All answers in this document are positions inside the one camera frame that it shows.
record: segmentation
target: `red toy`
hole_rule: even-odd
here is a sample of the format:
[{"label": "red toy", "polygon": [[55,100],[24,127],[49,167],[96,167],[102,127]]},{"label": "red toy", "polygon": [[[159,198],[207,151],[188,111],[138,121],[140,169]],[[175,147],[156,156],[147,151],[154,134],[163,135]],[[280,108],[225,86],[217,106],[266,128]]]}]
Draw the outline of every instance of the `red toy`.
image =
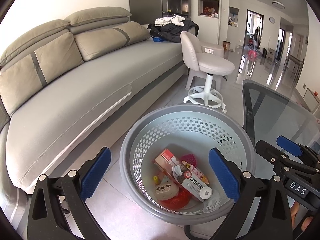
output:
[{"label": "red toy", "polygon": [[179,188],[179,193],[177,196],[168,200],[159,200],[159,204],[167,209],[178,210],[186,206],[191,198],[191,193],[189,193],[185,188],[181,187]]},{"label": "red toy", "polygon": [[256,51],[254,51],[254,50],[252,50],[252,49],[250,49],[250,51],[249,51],[249,53],[248,53],[248,58],[249,59],[255,59],[257,57],[257,52]]}]

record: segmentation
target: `gray sofa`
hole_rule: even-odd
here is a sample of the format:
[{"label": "gray sofa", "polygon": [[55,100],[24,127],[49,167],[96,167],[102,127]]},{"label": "gray sofa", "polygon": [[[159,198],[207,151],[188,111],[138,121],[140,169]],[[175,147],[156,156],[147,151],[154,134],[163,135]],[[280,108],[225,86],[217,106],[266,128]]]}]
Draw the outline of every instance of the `gray sofa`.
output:
[{"label": "gray sofa", "polygon": [[153,42],[129,17],[79,11],[55,30],[30,30],[0,58],[0,205],[15,228],[39,175],[63,175],[111,147],[185,73],[181,44]]}]

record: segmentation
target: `perforated basket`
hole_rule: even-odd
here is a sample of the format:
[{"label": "perforated basket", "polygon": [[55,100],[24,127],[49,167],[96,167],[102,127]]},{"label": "perforated basket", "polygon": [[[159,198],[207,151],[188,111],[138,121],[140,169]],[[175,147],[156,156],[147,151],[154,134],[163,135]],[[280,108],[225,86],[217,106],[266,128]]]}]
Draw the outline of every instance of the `perforated basket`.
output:
[{"label": "perforated basket", "polygon": [[[243,128],[225,114],[192,104],[158,109],[141,118],[124,139],[120,171],[125,186],[138,205],[172,224],[202,224],[225,216],[233,205],[209,165],[209,151],[217,147],[242,171],[255,172],[253,145]],[[191,200],[172,211],[157,203],[153,176],[159,169],[152,161],[168,148],[177,158],[194,154],[197,167],[208,177],[212,196],[203,203]]]}]

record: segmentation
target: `toothpaste box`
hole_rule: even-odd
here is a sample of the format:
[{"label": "toothpaste box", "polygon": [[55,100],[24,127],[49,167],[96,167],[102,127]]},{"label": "toothpaste box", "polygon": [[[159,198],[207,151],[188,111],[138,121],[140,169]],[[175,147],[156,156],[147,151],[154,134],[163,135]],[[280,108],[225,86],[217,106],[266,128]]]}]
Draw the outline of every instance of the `toothpaste box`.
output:
[{"label": "toothpaste box", "polygon": [[186,168],[168,149],[163,150],[153,162],[172,181],[178,182],[180,186],[188,190],[197,199],[204,201],[200,197],[200,190],[207,185]]}]

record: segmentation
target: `ceiling fan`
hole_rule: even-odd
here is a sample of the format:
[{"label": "ceiling fan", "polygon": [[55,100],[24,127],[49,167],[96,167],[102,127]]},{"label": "ceiling fan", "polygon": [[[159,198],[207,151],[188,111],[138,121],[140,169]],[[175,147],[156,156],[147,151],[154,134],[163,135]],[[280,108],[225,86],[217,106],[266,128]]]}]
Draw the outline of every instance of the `ceiling fan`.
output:
[{"label": "ceiling fan", "polygon": [[276,0],[276,1],[274,0],[274,1],[272,1],[272,5],[275,6],[275,7],[277,7],[277,8],[279,8],[279,9],[284,9],[283,3],[280,3],[279,0]]}]

